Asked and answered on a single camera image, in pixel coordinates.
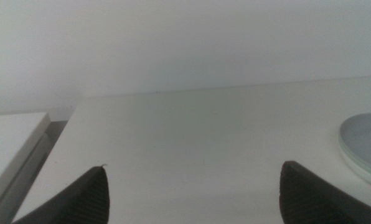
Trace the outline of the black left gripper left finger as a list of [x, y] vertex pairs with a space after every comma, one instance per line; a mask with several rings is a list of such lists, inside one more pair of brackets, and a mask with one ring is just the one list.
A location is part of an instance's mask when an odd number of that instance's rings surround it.
[[110, 216], [108, 178], [92, 167], [56, 196], [15, 224], [107, 224]]

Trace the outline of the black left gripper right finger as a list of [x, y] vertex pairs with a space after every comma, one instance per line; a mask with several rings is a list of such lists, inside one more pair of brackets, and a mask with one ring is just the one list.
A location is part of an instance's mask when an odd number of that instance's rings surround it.
[[371, 224], [371, 206], [296, 161], [282, 165], [279, 209], [285, 224]]

